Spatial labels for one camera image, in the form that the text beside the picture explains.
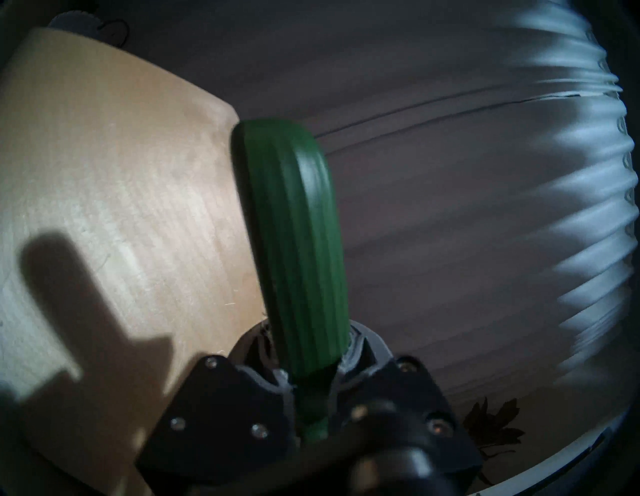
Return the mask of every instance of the wood grain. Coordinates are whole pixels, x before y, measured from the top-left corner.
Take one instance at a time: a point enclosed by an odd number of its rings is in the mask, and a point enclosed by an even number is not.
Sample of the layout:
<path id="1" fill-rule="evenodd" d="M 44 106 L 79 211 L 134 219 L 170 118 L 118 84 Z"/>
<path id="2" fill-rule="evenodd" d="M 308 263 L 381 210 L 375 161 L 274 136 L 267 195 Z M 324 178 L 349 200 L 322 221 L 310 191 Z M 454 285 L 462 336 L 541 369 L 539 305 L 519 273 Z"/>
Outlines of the wood grain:
<path id="1" fill-rule="evenodd" d="M 50 29 L 0 79 L 0 379 L 29 440 L 110 494 L 190 360 L 262 319 L 233 108 Z"/>

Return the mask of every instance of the wooden block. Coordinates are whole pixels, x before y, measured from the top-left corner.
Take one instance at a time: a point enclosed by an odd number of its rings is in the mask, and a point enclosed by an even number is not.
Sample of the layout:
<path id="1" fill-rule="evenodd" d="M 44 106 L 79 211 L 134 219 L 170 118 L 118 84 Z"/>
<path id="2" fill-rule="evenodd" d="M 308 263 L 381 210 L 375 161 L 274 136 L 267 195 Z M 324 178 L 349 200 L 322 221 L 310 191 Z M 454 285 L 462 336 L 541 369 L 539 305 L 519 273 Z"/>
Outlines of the wooden block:
<path id="1" fill-rule="evenodd" d="M 233 108 L 134 56 L 36 29 L 0 79 L 0 379 L 33 446 L 107 494 L 182 374 L 263 318 Z"/>

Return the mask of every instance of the white ribbed curtain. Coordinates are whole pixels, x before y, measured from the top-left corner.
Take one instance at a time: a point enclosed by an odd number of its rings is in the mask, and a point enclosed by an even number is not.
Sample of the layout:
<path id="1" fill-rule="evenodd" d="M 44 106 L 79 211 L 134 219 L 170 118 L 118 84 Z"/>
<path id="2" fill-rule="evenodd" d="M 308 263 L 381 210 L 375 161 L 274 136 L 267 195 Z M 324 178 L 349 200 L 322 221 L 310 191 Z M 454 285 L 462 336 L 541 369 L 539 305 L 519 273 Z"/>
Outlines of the white ribbed curtain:
<path id="1" fill-rule="evenodd" d="M 637 244 L 634 144 L 580 15 L 544 0 L 367 0 L 195 16 L 209 48 L 187 61 L 157 37 L 128 49 L 241 118 L 317 136 L 351 317 L 422 359 L 452 403 L 525 394 L 612 335 Z"/>

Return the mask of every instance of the dried leaf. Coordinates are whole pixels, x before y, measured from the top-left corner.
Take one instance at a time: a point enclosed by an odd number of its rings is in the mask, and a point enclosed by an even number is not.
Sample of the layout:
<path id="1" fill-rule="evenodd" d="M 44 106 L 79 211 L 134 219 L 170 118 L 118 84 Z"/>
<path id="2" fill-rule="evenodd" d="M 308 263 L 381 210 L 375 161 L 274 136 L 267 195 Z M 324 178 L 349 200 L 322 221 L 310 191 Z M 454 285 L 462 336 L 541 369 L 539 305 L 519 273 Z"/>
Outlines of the dried leaf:
<path id="1" fill-rule="evenodd" d="M 467 416 L 465 417 L 465 420 L 462 422 L 462 426 L 467 430 L 467 432 L 469 432 L 474 428 L 474 426 L 477 424 L 478 420 L 480 419 L 480 416 L 481 416 L 480 404 L 476 403 L 474 407 L 471 409 L 471 412 L 467 414 Z"/>
<path id="2" fill-rule="evenodd" d="M 487 479 L 482 472 L 478 474 L 478 479 L 484 482 L 487 486 L 495 486 L 495 484 L 493 484 L 489 479 Z"/>
<path id="3" fill-rule="evenodd" d="M 507 401 L 506 403 L 504 403 L 504 405 L 502 405 L 500 411 L 495 415 L 495 426 L 499 429 L 503 428 L 504 426 L 509 424 L 509 422 L 516 418 L 519 411 L 520 409 L 516 407 L 515 398 Z"/>
<path id="4" fill-rule="evenodd" d="M 499 431 L 496 444 L 505 445 L 505 444 L 520 444 L 520 440 L 518 439 L 520 436 L 524 434 L 524 431 L 520 429 L 513 429 L 509 427 L 505 427 Z"/>

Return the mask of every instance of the bolt head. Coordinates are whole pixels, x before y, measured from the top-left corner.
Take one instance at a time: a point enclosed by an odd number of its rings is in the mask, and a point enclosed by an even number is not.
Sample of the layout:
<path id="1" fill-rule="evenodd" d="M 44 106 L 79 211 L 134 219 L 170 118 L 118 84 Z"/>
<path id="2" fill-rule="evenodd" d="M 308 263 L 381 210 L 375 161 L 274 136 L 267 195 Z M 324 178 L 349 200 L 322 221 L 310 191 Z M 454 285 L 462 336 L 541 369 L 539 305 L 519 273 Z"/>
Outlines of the bolt head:
<path id="1" fill-rule="evenodd" d="M 427 420 L 427 429 L 437 437 L 450 438 L 453 436 L 454 428 L 445 419 Z"/>
<path id="2" fill-rule="evenodd" d="M 176 417 L 171 419 L 170 426 L 174 431 L 184 431 L 184 428 L 187 426 L 187 422 L 185 422 L 182 417 Z"/>
<path id="3" fill-rule="evenodd" d="M 369 414 L 369 409 L 365 404 L 359 404 L 351 409 L 351 420 L 358 422 Z"/>
<path id="4" fill-rule="evenodd" d="M 411 362 L 399 362 L 398 363 L 398 368 L 402 372 L 417 372 L 418 371 L 418 367 L 416 367 Z"/>
<path id="5" fill-rule="evenodd" d="M 266 439 L 269 435 L 269 430 L 262 424 L 254 424 L 251 426 L 251 435 L 256 439 Z"/>

